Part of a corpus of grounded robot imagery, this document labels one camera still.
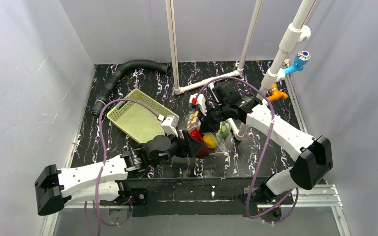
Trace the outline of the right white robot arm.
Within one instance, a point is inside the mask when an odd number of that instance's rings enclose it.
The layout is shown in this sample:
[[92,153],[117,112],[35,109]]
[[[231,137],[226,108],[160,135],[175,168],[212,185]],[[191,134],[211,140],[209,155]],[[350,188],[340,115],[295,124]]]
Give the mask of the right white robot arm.
[[275,115],[255,95],[242,96],[230,81],[213,89],[219,103],[210,106],[202,93],[190,98],[199,107],[200,133],[217,132],[222,121],[229,118],[262,132],[282,147],[294,165],[267,178],[252,192],[258,201],[271,202],[278,195],[294,188],[311,190],[333,168],[331,142],[325,136],[315,138]]

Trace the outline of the pale green plastic basket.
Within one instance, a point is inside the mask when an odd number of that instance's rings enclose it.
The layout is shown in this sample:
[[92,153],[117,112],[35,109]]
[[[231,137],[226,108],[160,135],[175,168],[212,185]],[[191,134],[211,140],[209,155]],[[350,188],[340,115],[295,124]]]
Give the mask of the pale green plastic basket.
[[121,131],[139,144],[146,143],[155,136],[164,134],[161,122],[157,120],[157,117],[150,110],[164,117],[175,116],[177,120],[180,119],[176,113],[139,89],[132,90],[125,98],[139,101],[146,105],[147,108],[133,102],[119,102],[107,113],[107,117]]

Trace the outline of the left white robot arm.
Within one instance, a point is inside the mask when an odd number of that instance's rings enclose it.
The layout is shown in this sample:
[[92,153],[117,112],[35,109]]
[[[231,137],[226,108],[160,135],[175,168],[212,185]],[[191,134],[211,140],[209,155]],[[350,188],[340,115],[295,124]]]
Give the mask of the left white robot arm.
[[120,181],[146,173],[172,157],[208,155],[209,148],[195,129],[182,130],[180,136],[157,135],[140,147],[105,162],[61,169],[55,164],[48,165],[34,182],[37,213],[50,215],[76,202],[114,201],[120,195]]

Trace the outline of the purple fake sweet potato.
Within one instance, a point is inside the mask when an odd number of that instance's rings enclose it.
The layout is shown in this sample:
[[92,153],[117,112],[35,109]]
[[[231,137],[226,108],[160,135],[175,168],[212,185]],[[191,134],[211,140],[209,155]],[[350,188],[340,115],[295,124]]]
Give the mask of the purple fake sweet potato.
[[209,148],[207,145],[203,145],[196,153],[195,157],[202,159],[209,156]]

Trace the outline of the clear polka dot zip bag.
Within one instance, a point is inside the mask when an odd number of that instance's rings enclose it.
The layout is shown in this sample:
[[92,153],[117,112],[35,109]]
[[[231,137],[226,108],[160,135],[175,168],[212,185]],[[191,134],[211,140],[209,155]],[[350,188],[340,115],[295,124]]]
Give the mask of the clear polka dot zip bag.
[[[197,117],[198,112],[192,112],[185,116],[184,124],[185,128],[192,132],[200,128],[200,120]],[[195,134],[195,138],[200,138],[201,142],[204,142],[207,146],[209,156],[216,155],[228,155],[228,149],[225,147],[224,139],[229,133],[229,124],[227,122],[221,122],[218,132],[209,132],[205,134]]]

